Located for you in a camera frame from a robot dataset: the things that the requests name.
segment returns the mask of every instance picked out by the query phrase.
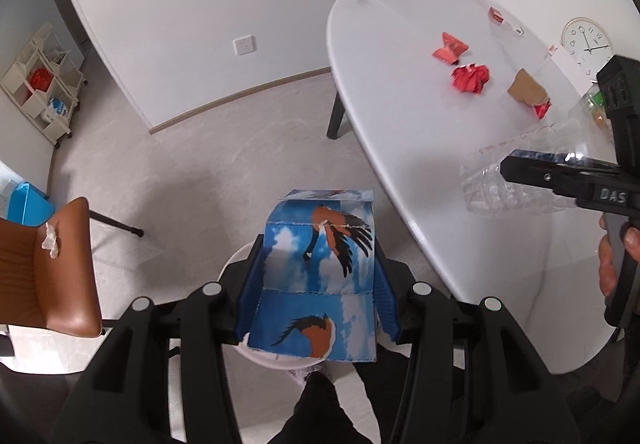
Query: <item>brown leather chair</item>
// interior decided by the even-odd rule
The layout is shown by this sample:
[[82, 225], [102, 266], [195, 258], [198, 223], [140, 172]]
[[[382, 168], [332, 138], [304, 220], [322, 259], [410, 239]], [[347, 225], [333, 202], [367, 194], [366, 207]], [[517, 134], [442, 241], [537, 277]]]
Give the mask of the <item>brown leather chair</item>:
[[80, 197], [49, 219], [58, 236], [55, 259], [42, 249], [46, 225], [0, 219], [0, 323], [100, 335], [89, 218], [89, 203]]

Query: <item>brown paper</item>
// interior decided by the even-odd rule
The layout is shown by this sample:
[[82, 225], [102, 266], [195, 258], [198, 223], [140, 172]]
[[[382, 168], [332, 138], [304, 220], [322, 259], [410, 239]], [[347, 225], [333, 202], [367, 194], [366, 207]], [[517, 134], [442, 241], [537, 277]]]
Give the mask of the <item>brown paper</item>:
[[545, 88], [524, 69], [520, 69], [507, 91], [511, 97], [530, 107], [549, 101]]

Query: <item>crushed plastic bottle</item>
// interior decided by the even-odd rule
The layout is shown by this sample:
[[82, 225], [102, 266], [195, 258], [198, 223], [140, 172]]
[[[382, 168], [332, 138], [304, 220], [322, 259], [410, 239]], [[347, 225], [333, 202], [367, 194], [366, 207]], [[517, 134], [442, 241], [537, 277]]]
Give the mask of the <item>crushed plastic bottle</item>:
[[514, 150], [529, 150], [563, 154], [570, 163], [591, 157], [615, 161], [611, 138], [607, 135], [606, 116], [600, 122], [596, 115], [604, 114], [592, 92], [585, 94], [569, 111], [569, 118], [548, 127], [536, 129], [472, 153], [462, 165], [462, 192], [469, 211], [496, 218], [518, 214], [542, 214], [574, 207], [575, 199], [561, 197], [549, 189], [506, 182], [500, 174], [500, 163]]

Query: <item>chair leg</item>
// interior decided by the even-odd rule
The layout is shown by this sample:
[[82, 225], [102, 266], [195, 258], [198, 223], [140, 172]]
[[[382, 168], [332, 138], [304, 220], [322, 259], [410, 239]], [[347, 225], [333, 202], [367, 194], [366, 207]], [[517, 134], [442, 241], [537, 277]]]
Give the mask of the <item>chair leg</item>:
[[132, 226], [127, 226], [122, 222], [118, 222], [117, 220], [114, 220], [112, 218], [105, 217], [104, 215], [96, 213], [95, 211], [92, 211], [92, 210], [89, 210], [89, 218], [92, 218], [93, 220], [97, 220], [98, 222], [102, 222], [103, 224], [107, 224], [109, 226], [113, 226], [115, 228], [128, 231], [129, 233], [133, 233], [134, 235], [137, 235], [140, 238], [142, 238], [145, 234], [145, 232], [142, 229], [134, 228]]
[[11, 338], [0, 334], [0, 358], [12, 358], [14, 356], [14, 345], [11, 342]]
[[331, 119], [329, 119], [329, 128], [326, 131], [326, 136], [329, 139], [338, 138], [338, 130], [342, 123], [342, 117], [344, 116], [344, 106], [342, 99], [340, 99], [340, 93], [335, 93], [334, 108], [331, 111]]

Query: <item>table leg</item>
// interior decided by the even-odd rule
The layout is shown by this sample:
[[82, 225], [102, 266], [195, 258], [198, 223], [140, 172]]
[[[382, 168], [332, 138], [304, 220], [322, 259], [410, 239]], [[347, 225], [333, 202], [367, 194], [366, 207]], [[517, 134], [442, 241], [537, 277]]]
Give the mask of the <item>table leg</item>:
[[335, 93], [334, 109], [331, 111], [331, 119], [329, 119], [329, 128], [326, 131], [326, 136], [329, 139], [338, 138], [338, 130], [340, 129], [340, 123], [342, 123], [342, 117], [344, 116], [344, 106], [340, 99], [340, 93]]

